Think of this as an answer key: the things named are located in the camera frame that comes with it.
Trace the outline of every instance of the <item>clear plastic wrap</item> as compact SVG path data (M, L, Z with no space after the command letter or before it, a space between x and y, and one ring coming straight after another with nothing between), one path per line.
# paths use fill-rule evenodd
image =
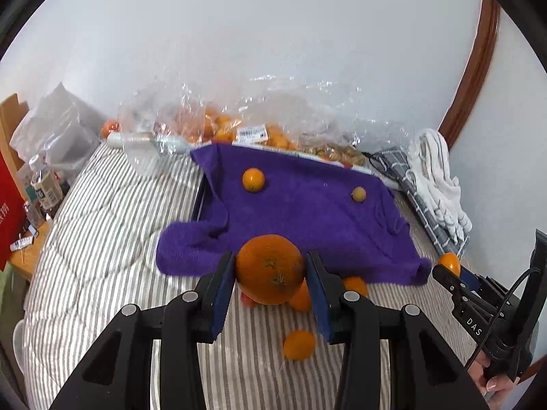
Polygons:
M130 163L140 174L157 174L161 156L216 141L366 165L360 151L409 143L401 125L367 119L362 91L355 85L263 76L237 90L241 96L226 100L206 100L186 84L156 83L137 92L122 104L119 116Z
M166 167L163 156L203 142L205 105L185 84L157 82L121 104L119 125L132 167L140 175L158 175Z

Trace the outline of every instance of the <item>striped bedsheet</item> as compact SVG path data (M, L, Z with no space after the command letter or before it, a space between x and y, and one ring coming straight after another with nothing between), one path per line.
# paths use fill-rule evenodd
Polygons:
M155 267L161 231L190 220L202 178L188 156L173 156L160 176L141 177L121 150L102 144L70 190L45 243L26 300L24 369L31 409L49 408L89 346L127 303L142 309L166 304L196 278L166 276ZM436 252L403 197L396 203L411 224L418 252ZM421 287L370 285L379 305L415 303L464 360L474 344L450 315L449 295L433 279ZM201 344L203 391L209 409L332 409L343 358L341 346L325 344L311 313L287 305L240 305L234 288L224 330ZM314 356L284 359L292 330L317 337ZM382 344L381 408L389 408L387 344ZM154 344L150 400L159 409L159 343Z

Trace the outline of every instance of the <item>white towel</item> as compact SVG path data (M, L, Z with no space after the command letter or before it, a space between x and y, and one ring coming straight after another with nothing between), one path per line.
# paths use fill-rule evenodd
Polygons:
M457 243L463 232L471 231L471 220L459 203L461 188L458 178L450 179L448 146L444 137L434 129L418 132L408 151L410 170L416 190L433 212L441 227L446 228Z

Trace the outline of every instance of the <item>plastic bottle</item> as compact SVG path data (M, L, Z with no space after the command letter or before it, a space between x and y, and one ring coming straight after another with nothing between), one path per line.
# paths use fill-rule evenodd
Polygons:
M31 185L42 208L49 212L51 217L55 217L64 197L55 173L45 162L45 154L42 152L31 157L28 165L33 172Z
M38 202L33 203L30 201L25 201L25 213L27 214L27 219L31 223L31 225L38 229L42 224L45 222L44 216L42 215L42 211L40 208L40 205Z

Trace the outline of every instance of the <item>human hand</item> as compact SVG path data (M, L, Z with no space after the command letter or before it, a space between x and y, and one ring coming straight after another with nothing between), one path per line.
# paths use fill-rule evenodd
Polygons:
M487 392L494 392L488 401L488 406L491 410L499 410L503 404L503 401L505 401L505 398L519 381L519 378L513 382L507 377L507 375L501 374L494 376L489 381L486 381L486 378L484 377L484 369L489 366L490 359L488 359L488 356L486 356L484 352L480 352L477 359L473 361L471 367L469 367L469 370L467 371L482 396L484 396Z

